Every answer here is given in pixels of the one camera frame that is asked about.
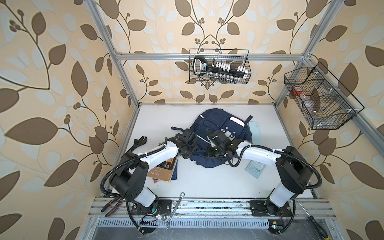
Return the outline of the navy blue student backpack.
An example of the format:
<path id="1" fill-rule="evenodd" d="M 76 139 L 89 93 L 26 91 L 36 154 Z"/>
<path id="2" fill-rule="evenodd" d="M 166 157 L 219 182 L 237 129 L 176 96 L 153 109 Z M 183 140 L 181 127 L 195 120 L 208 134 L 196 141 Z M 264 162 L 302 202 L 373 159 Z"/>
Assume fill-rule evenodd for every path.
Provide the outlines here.
<path id="1" fill-rule="evenodd" d="M 204 168 L 215 168 L 222 164 L 237 167 L 240 161 L 233 163 L 233 158 L 240 156 L 236 147 L 243 141 L 251 142 L 252 133 L 248 123 L 252 118 L 249 116 L 243 121 L 218 108 L 204 111 L 189 128 L 197 137 L 197 149 L 190 160 Z"/>

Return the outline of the brown hardcover book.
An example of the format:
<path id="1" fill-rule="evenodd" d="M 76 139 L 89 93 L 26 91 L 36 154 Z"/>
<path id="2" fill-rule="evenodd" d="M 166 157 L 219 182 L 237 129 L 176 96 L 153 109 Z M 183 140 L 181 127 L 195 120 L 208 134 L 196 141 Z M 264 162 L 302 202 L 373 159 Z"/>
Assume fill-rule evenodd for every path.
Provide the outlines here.
<path id="1" fill-rule="evenodd" d="M 170 182 L 171 177 L 174 171 L 175 164 L 178 162 L 178 157 L 174 157 L 173 159 L 168 159 L 151 171 L 148 172 L 147 176 L 152 179 L 157 179 L 159 181 Z"/>

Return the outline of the dark blue book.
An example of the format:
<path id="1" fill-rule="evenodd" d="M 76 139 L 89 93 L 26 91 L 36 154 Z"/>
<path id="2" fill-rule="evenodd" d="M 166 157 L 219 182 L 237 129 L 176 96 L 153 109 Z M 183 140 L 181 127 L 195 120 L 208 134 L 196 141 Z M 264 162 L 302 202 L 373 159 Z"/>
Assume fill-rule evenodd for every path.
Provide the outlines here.
<path id="1" fill-rule="evenodd" d="M 177 175 L 178 175 L 178 163 L 175 164 L 174 171 L 171 177 L 171 180 L 177 180 Z"/>

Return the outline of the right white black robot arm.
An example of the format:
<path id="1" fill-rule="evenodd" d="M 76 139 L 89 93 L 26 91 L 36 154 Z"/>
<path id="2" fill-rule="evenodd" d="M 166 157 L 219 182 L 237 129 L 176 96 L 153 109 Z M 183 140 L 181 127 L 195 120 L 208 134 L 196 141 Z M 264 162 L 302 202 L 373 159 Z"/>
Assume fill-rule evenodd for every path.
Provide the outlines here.
<path id="1" fill-rule="evenodd" d="M 273 235 L 282 235 L 291 226 L 296 214 L 297 196 L 305 190 L 316 189 L 323 183 L 320 173 L 292 146 L 281 150 L 271 149 L 246 140 L 231 140 L 220 130 L 209 134 L 208 138 L 211 142 L 209 156 L 224 158 L 233 168 L 243 159 L 276 167 L 280 183 L 266 198 L 264 205 L 258 206 L 258 210 L 282 217 L 283 207 L 288 205 L 288 201 L 292 201 L 293 207 L 292 216 L 285 226 L 273 224 L 270 227 L 269 232 Z"/>

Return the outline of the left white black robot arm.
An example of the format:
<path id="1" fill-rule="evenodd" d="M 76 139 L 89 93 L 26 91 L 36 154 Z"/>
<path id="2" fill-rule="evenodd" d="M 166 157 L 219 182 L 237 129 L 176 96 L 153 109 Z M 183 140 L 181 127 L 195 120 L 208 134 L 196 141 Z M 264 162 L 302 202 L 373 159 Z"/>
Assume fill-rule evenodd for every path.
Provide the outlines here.
<path id="1" fill-rule="evenodd" d="M 100 183 L 101 192 L 106 197 L 117 200 L 117 206 L 126 202 L 130 220 L 144 235 L 146 231 L 134 220 L 129 203 L 140 204 L 144 208 L 145 217 L 153 217 L 157 221 L 162 208 L 159 206 L 159 197 L 145 187 L 148 172 L 179 155 L 188 159 L 197 148 L 197 135 L 185 129 L 181 134 L 165 138 L 163 143 L 148 152 L 137 155 L 128 151 L 122 156 L 120 163 L 103 177 Z"/>

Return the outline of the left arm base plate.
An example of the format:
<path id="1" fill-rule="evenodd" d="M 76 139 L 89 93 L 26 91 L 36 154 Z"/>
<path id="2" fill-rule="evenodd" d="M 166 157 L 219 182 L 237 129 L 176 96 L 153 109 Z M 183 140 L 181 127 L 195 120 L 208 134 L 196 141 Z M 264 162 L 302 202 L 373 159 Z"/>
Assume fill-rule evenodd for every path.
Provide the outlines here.
<path id="1" fill-rule="evenodd" d="M 133 203 L 133 211 L 138 216 L 144 215 L 169 215 L 172 210 L 172 200 L 170 199 L 159 199 L 149 207 L 144 207 L 140 203 Z"/>

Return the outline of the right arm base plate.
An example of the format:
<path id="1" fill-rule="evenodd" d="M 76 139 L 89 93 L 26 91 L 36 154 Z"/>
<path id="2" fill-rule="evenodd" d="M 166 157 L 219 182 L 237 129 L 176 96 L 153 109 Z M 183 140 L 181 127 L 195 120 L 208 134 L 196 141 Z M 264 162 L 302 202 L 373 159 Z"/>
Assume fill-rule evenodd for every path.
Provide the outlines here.
<path id="1" fill-rule="evenodd" d="M 253 217 L 291 217 L 293 208 L 289 202 L 286 202 L 283 207 L 277 207 L 270 201 L 251 200 L 250 210 Z"/>

